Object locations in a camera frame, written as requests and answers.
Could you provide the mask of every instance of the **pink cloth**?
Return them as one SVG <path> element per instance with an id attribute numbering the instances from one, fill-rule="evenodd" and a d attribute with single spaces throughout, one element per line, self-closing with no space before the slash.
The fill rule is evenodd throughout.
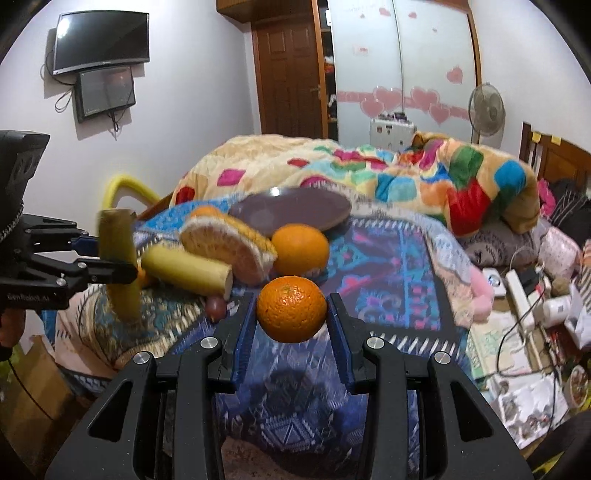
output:
<path id="1" fill-rule="evenodd" d="M 547 180 L 541 179 L 538 181 L 538 194 L 540 195 L 542 204 L 542 207 L 540 208 L 540 214 L 542 217 L 548 219 L 556 208 L 556 199 L 548 187 Z"/>
<path id="2" fill-rule="evenodd" d="M 482 270 L 474 265 L 470 271 L 470 286 L 474 294 L 472 305 L 474 306 L 474 321 L 485 322 L 492 312 L 492 302 L 495 299 L 495 292 L 486 280 Z"/>

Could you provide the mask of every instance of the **white container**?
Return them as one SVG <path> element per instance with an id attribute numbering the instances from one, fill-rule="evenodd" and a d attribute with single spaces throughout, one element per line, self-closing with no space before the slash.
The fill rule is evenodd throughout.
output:
<path id="1" fill-rule="evenodd" d="M 380 115 L 369 121 L 369 143 L 376 148 L 399 153 L 413 144 L 417 126 L 405 115 Z"/>
<path id="2" fill-rule="evenodd" d="M 545 328 L 564 323 L 570 311 L 570 295 L 546 300 L 542 305 L 542 311 L 544 312 L 542 325 Z"/>

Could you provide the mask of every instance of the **grape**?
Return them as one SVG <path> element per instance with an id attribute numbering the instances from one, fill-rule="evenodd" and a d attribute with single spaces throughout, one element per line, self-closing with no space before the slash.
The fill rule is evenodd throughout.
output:
<path id="1" fill-rule="evenodd" d="M 226 318 L 226 300 L 221 297 L 208 297 L 205 302 L 205 315 L 212 323 L 217 323 Z"/>

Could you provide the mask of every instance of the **pillow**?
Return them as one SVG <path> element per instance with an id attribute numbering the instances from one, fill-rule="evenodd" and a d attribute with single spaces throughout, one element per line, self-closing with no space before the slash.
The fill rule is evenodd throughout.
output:
<path id="1" fill-rule="evenodd" d="M 518 235 L 501 221 L 484 225 L 479 232 L 457 241 L 479 268 L 507 267 L 515 252 L 514 267 L 522 267 L 537 260 L 540 253 L 541 238 L 549 229 L 544 219 L 527 233 Z"/>

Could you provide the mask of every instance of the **patterned quilt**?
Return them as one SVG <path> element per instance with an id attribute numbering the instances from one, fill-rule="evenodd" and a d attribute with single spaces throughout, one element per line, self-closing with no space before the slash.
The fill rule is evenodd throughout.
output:
<path id="1" fill-rule="evenodd" d="M 435 218 L 456 236 L 499 218 L 515 233 L 526 233 L 540 212 L 531 167 L 498 150 L 436 134 L 417 134 L 400 155 L 370 145 L 344 150 L 329 140 L 236 137 L 181 179 L 171 205 L 326 180 Z"/>

